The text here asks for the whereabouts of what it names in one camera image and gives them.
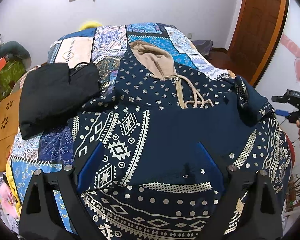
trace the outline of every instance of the yellow plush toy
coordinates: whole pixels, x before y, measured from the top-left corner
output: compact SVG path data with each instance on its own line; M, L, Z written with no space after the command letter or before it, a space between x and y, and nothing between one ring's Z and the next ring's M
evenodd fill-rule
M7 162L7 164L6 164L6 176L7 176L7 181L9 183L9 186L10 186L10 189L11 189L11 193L16 198L16 200L18 200L18 202L16 204L16 211L17 211L18 216L20 217L21 204L20 204L20 200L18 198L17 187L16 187L16 184L14 183L14 180L13 180L13 175L12 175L12 171L11 171L11 167L10 167L9 162Z
M84 23L83 25L81 25L79 31L83 31L83 30L86 30L86 29L90 29L90 28L97 28L97 27L100 27L102 26L102 24L98 23L98 22L86 22Z

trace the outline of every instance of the white wall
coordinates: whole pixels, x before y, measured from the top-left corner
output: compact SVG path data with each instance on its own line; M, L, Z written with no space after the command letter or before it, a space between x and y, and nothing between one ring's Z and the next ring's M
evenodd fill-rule
M289 2L288 15L283 33L300 48L300 7L295 0L290 0ZM256 90L262 96L267 97L275 109L282 109L289 112L296 111L296 109L289 104L280 104L271 101L273 95L283 95L287 89L300 91L300 82L297 82L294 67L295 59L295 55L283 44L279 43L268 68L256 86ZM296 141L294 143L294 145L296 145L294 171L300 174L298 129L294 124L288 123L288 121L284 121L281 127L292 142Z
M32 65L47 61L55 40L87 20L103 25L162 22L175 25L192 40L211 39L223 48L237 0L3 0L0 33L22 44Z
M234 34L234 30L235 30L235 27L237 26L237 21L238 21L238 17L239 17L239 13L240 13L240 8L241 8L241 3L242 3L242 0L237 0L236 4L235 4L231 26L230 26L228 38L227 38L226 44L225 44L225 49L226 50L228 50L229 47L230 47L230 43L231 43L231 40L232 40L232 37L233 37L233 34Z

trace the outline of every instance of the patchwork quilt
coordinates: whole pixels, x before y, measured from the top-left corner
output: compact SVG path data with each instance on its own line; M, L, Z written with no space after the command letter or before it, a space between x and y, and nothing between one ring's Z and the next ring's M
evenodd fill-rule
M177 73L186 76L204 98L212 98L214 106L180 109L175 80L151 77L131 52L129 43L136 40L169 52ZM20 133L15 136L8 163L21 203L36 169L59 171L102 141L105 156L81 199L108 240L194 239L222 195L202 164L205 147L213 148L227 165L267 170L282 204L290 149L272 106L241 77L233 79L227 70L211 65L175 26L141 23L71 33L52 44L47 62L68 63L69 68L94 62L102 95L85 103L68 126L27 141ZM190 100L193 94L182 82L183 95ZM255 123L243 125L238 108L255 108ZM220 131L226 135L222 143L216 139ZM188 149L198 141L199 148ZM54 193L66 229L75 233L60 192ZM240 198L243 203L246 195L243 192ZM240 214L234 210L226 234L235 230Z

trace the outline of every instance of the drawstring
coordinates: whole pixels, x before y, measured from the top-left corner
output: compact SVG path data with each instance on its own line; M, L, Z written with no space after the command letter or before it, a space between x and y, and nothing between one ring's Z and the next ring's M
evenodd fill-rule
M170 75L170 76L162 76L162 77L157 77L153 74L150 74L151 77L153 78L158 78L158 79L162 79L162 78L174 78L174 80L176 81L176 89L177 89L177 96L178 96L178 101L180 104L180 107L182 109L188 108L187 104L194 104L194 108L198 107L198 104L201 105L200 108L203 108L204 104L208 103L211 106L213 106L213 103L211 101L211 99L208 100L204 100L203 97L200 95L200 93L195 89L195 87L193 86L192 82L185 76L182 75ZM194 100L188 100L186 102L184 102L183 100L183 93L182 93L182 86L181 86L181 79L185 80L189 87L191 87L192 93L194 95Z

